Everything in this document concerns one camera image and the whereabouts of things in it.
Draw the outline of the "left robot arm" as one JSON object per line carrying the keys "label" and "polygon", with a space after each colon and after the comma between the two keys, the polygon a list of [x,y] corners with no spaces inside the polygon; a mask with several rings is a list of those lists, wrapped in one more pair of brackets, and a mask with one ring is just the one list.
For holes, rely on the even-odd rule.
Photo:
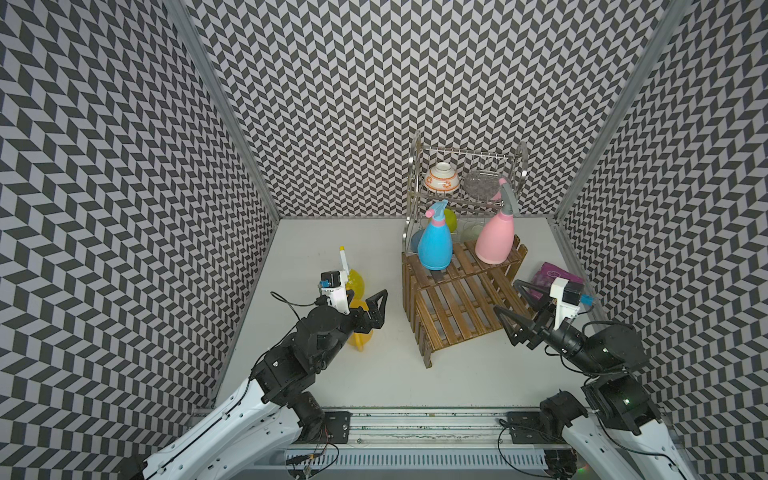
{"label": "left robot arm", "polygon": [[231,479],[301,436],[321,438],[325,413],[308,389],[354,333],[385,323],[387,290],[346,313],[322,302],[262,354],[249,376],[184,435],[118,465],[121,479]]}

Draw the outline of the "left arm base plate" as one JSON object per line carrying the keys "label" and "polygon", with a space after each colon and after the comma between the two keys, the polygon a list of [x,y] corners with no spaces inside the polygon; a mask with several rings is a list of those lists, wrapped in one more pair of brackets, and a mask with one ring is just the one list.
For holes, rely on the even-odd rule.
{"label": "left arm base plate", "polygon": [[347,444],[351,431],[352,413],[350,411],[325,411],[319,425],[309,437],[315,443]]}

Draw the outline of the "wooden slatted shelf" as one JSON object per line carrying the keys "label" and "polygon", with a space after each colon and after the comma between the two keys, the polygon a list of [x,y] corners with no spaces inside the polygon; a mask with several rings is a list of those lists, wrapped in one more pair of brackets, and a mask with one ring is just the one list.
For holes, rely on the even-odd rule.
{"label": "wooden slatted shelf", "polygon": [[426,368],[433,353],[500,330],[496,305],[533,317],[513,286],[527,247],[516,237],[498,265],[481,261],[475,247],[474,241],[455,243],[451,263],[441,271],[426,269],[415,253],[401,255],[403,308]]}

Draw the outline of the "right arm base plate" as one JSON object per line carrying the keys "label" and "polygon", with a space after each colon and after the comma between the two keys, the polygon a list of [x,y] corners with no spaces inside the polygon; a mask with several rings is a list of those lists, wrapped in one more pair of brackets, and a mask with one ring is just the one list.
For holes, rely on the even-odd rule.
{"label": "right arm base plate", "polygon": [[565,445],[565,440],[547,427],[537,411],[507,411],[504,425],[515,445]]}

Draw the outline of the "yellow spray bottle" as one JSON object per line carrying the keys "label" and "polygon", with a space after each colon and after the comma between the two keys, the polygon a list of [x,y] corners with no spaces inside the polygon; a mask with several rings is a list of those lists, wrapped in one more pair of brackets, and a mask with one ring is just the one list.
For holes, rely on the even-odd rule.
{"label": "yellow spray bottle", "polygon": [[342,273],[345,275],[345,289],[354,293],[355,300],[362,300],[365,293],[365,283],[359,272],[349,267],[346,251],[343,246],[340,247],[340,258],[342,263]]}

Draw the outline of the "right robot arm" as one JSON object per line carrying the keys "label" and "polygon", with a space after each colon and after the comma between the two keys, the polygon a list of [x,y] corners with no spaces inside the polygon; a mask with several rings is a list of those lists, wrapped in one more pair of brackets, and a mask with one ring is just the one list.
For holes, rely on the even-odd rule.
{"label": "right robot arm", "polygon": [[523,434],[531,433],[537,443],[562,442],[574,451],[570,460],[549,461],[547,474],[554,479],[574,477],[578,460],[584,460],[601,479],[698,478],[659,407],[635,375],[649,357],[634,328],[598,320],[597,331],[588,334],[573,326],[573,320],[593,306],[578,282],[557,278],[542,287],[516,280],[513,286],[534,316],[528,319],[495,306],[510,343],[551,348],[562,365],[584,376],[585,382],[582,400],[560,391],[543,400],[531,420],[508,414],[503,427],[512,441],[519,444]]}

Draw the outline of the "pink spray bottle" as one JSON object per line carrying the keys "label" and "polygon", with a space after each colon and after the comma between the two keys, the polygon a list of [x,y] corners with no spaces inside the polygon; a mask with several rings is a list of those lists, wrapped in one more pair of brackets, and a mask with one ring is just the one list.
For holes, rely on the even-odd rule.
{"label": "pink spray bottle", "polygon": [[499,179],[501,209],[484,226],[475,246],[476,257],[489,265],[503,263],[509,256],[515,239],[515,217],[520,214],[517,193],[506,178]]}

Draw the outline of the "blue spray bottle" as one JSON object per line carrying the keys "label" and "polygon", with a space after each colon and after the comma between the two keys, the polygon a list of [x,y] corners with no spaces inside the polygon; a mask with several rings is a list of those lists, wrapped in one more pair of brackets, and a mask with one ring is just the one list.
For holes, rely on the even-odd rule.
{"label": "blue spray bottle", "polygon": [[417,255],[421,265],[427,270],[445,270],[452,260],[451,231],[445,215],[447,204],[447,200],[438,201],[425,213],[429,223],[420,238]]}

